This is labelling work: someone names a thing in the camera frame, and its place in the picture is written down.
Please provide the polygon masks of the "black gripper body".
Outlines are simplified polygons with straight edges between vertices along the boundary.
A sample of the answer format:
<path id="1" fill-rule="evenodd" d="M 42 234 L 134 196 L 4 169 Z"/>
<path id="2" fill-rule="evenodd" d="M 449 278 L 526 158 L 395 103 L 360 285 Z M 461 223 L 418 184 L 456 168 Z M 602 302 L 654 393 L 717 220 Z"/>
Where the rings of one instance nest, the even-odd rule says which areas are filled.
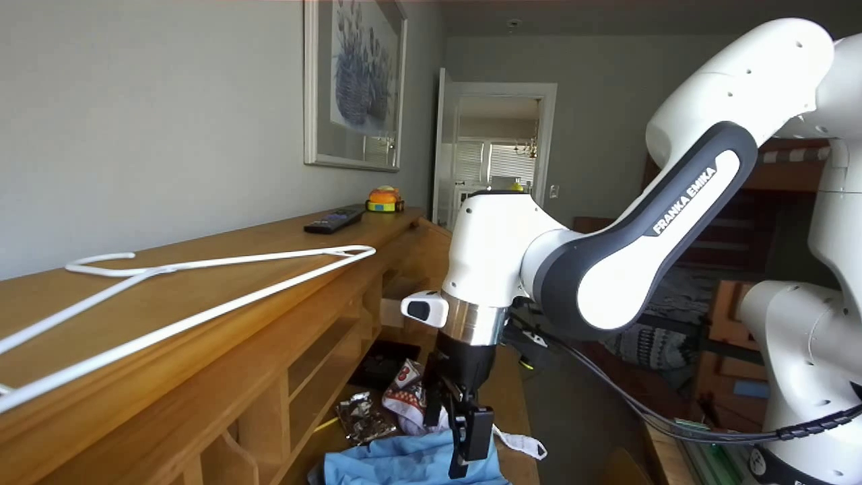
<path id="1" fill-rule="evenodd" d="M 448 335 L 437 337 L 434 368 L 448 403 L 470 403 L 496 360 L 493 344 L 466 344 Z"/>

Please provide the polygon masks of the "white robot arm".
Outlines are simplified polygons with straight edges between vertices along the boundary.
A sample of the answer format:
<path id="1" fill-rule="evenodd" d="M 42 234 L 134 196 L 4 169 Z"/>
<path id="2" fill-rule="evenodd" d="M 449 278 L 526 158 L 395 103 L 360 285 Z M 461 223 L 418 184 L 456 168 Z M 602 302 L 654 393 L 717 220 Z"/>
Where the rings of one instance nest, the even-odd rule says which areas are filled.
<path id="1" fill-rule="evenodd" d="M 660 278 L 732 207 L 772 137 L 823 141 L 808 247 L 835 274 L 763 281 L 737 320 L 771 379 L 763 429 L 742 445 L 771 485 L 862 480 L 862 259 L 860 122 L 862 38 L 835 40 L 808 18 L 764 21 L 710 57 L 650 118 L 656 161 L 644 195 L 597 232 L 574 232 L 532 196 L 483 192 L 461 204 L 449 273 L 423 324 L 439 332 L 427 378 L 456 432 L 453 468 L 480 460 L 491 412 L 476 403 L 504 313 L 532 300 L 557 327 L 617 332 L 633 324 Z"/>

